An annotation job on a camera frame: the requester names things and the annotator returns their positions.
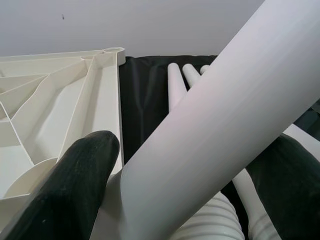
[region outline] cream plastic base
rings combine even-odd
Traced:
[[[27,196],[93,131],[109,130],[121,143],[118,66],[125,61],[122,47],[0,57],[0,199]],[[123,167],[120,145],[112,174]]]

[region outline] white wall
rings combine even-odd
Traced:
[[[2,0],[0,56],[115,46],[135,57],[216,55],[263,1]]]

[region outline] black cloth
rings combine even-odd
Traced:
[[[246,170],[282,240],[320,239],[320,163],[285,134]]]
[[[320,141],[320,100],[302,114],[294,124]]]
[[[177,63],[182,72],[185,64],[198,71],[209,65],[216,56],[146,56],[126,57],[119,67],[122,137],[124,162],[132,157],[169,112],[168,65]],[[248,217],[232,182],[221,192],[233,204],[246,240]]]
[[[119,149],[110,131],[96,131],[73,143],[0,240],[88,240]]]

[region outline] black fabric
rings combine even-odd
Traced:
[[[294,124],[320,141],[320,100],[302,114]]]
[[[126,163],[169,112],[168,65],[177,63],[182,70],[192,64],[198,71],[216,56],[127,57],[119,67],[122,137]],[[248,217],[232,182],[222,193],[234,205],[242,231],[248,239]]]
[[[110,131],[77,140],[4,228],[0,240],[88,240],[119,148]]]
[[[247,166],[282,240],[320,239],[320,163],[282,134]]]

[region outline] white plastic pipe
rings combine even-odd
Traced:
[[[166,239],[320,97],[319,8],[261,5],[108,183],[105,239]]]
[[[171,112],[171,110],[180,102],[180,100],[186,94],[187,89],[178,64],[170,63],[168,65],[169,112]]]
[[[178,102],[187,94],[184,79],[181,75],[179,66],[171,63],[168,66],[168,103],[169,112],[177,106]],[[212,227],[218,225],[215,232]],[[201,236],[207,227],[211,232],[207,238],[219,240],[222,235],[235,234],[240,239],[245,239],[234,206],[221,193],[218,192],[209,200],[195,215],[186,221],[170,238],[178,240],[180,237]]]
[[[267,214],[254,183],[246,169],[243,169],[232,180],[241,202],[248,215],[248,233],[251,240],[281,240],[275,226]]]
[[[182,67],[183,74],[189,86],[193,86],[196,81],[201,77],[198,71],[191,64],[186,64]]]
[[[205,71],[208,70],[210,66],[209,65],[203,65],[201,68],[200,68],[200,73],[201,75],[205,73]]]

